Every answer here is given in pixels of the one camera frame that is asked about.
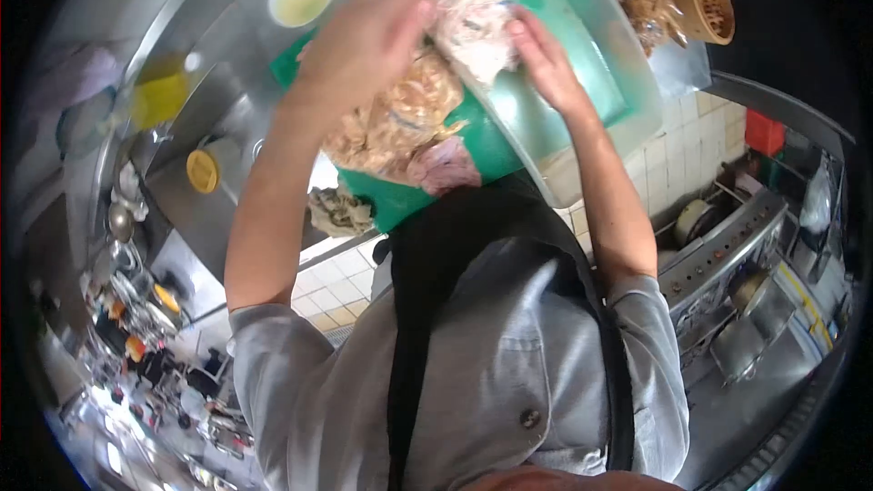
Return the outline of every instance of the yellow lid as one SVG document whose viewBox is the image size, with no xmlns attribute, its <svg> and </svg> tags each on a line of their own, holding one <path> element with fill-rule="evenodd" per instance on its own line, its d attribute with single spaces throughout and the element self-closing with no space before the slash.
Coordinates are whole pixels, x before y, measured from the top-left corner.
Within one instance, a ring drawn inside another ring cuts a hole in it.
<svg viewBox="0 0 873 491">
<path fill-rule="evenodd" d="M 185 170 L 196 191 L 212 193 L 218 186 L 218 162 L 205 150 L 191 152 Z"/>
<path fill-rule="evenodd" d="M 169 310 L 178 313 L 179 312 L 179 304 L 176 303 L 176 299 L 172 294 L 169 293 L 167 289 L 164 289 L 159 284 L 155 285 L 155 294 L 157 294 L 160 301 L 166 305 Z"/>
</svg>

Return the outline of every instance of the shirt button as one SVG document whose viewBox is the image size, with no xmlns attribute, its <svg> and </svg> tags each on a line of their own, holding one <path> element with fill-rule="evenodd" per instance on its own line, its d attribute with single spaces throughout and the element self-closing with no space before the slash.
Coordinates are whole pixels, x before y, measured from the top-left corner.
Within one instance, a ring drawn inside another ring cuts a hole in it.
<svg viewBox="0 0 873 491">
<path fill-rule="evenodd" d="M 540 424 L 540 420 L 542 420 L 542 416 L 540 416 L 540 412 L 537 410 L 524 410 L 521 412 L 521 416 L 518 418 L 518 422 L 521 423 L 521 426 L 530 430 L 535 426 Z"/>
</svg>

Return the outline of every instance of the red crate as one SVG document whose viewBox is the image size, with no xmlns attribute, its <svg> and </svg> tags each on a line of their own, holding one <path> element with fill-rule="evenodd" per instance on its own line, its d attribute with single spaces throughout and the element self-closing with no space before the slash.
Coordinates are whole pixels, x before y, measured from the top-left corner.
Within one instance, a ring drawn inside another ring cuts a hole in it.
<svg viewBox="0 0 873 491">
<path fill-rule="evenodd" d="M 772 158 L 785 146 L 785 126 L 748 109 L 746 110 L 746 144 Z"/>
</svg>

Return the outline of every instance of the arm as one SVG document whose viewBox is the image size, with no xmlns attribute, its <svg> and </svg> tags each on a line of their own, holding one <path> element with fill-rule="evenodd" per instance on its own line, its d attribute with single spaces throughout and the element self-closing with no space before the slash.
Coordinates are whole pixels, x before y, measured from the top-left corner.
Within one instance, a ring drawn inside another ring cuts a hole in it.
<svg viewBox="0 0 873 491">
<path fill-rule="evenodd" d="M 611 289 L 631 276 L 657 276 L 649 217 L 622 159 L 576 79 L 561 43 L 522 7 L 507 26 L 537 91 L 564 118 L 573 139 L 597 267 Z"/>
<path fill-rule="evenodd" d="M 224 270 L 230 311 L 290 302 L 321 141 L 409 68 L 432 11 L 429 0 L 351 0 L 312 41 L 236 210 Z"/>
</svg>

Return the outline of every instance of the floor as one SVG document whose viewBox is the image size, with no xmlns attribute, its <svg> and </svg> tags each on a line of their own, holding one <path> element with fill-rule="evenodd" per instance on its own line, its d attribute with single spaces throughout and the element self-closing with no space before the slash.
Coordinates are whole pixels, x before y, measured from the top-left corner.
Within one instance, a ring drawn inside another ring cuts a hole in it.
<svg viewBox="0 0 873 491">
<path fill-rule="evenodd" d="M 709 185 L 722 162 L 743 155 L 745 118 L 745 107 L 703 91 L 664 104 L 661 130 L 624 160 L 653 224 Z M 590 254 L 585 202 L 555 212 Z M 293 309 L 322 332 L 353 324 L 369 304 L 379 239 L 299 274 Z"/>
</svg>

